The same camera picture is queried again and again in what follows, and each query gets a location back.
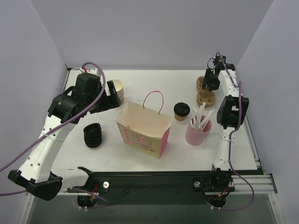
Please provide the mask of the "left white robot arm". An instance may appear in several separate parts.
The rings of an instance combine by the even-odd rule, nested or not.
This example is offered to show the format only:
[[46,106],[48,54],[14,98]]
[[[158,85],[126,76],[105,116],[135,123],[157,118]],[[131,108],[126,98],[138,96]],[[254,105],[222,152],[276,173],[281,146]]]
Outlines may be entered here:
[[53,162],[68,134],[88,112],[98,113],[117,108],[121,101],[112,80],[105,81],[91,73],[81,73],[76,84],[56,96],[48,109],[42,139],[9,180],[38,198],[49,201],[60,190],[80,187],[89,192],[95,186],[91,171],[84,167],[52,173]]

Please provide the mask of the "single brown paper cup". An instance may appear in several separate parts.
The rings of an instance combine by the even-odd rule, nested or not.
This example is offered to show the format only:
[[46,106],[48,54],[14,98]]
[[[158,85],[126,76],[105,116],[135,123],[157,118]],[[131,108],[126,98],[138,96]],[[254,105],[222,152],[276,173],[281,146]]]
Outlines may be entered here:
[[176,113],[174,114],[174,118],[175,120],[181,122],[181,121],[184,121],[186,119],[186,116],[180,116],[180,115],[177,115]]

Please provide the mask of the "cakes paper gift bag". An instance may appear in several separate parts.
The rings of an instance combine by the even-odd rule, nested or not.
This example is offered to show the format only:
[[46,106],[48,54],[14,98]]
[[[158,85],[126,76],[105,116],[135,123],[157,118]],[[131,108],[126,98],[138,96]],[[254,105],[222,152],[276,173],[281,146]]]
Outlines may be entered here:
[[159,159],[167,146],[172,117],[161,113],[163,95],[158,111],[145,106],[147,98],[142,104],[125,103],[116,123],[125,144]]

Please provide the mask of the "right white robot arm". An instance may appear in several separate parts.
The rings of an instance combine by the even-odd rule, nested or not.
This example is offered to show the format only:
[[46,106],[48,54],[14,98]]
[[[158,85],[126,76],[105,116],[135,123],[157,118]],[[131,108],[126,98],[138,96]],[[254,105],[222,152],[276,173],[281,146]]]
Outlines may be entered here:
[[220,87],[224,99],[217,112],[217,123],[220,125],[220,143],[217,157],[213,163],[216,170],[232,170],[232,145],[236,132],[243,124],[249,106],[249,99],[241,93],[242,83],[237,81],[235,66],[226,63],[226,57],[217,52],[212,58],[213,67],[208,67],[202,88],[215,91]]

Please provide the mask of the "black coffee cup lid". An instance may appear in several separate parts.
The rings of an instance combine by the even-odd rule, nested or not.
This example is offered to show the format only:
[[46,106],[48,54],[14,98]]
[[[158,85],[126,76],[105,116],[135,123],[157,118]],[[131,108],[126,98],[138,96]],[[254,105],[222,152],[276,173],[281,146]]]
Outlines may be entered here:
[[190,107],[184,102],[176,103],[174,106],[174,113],[180,117],[186,117],[190,113]]

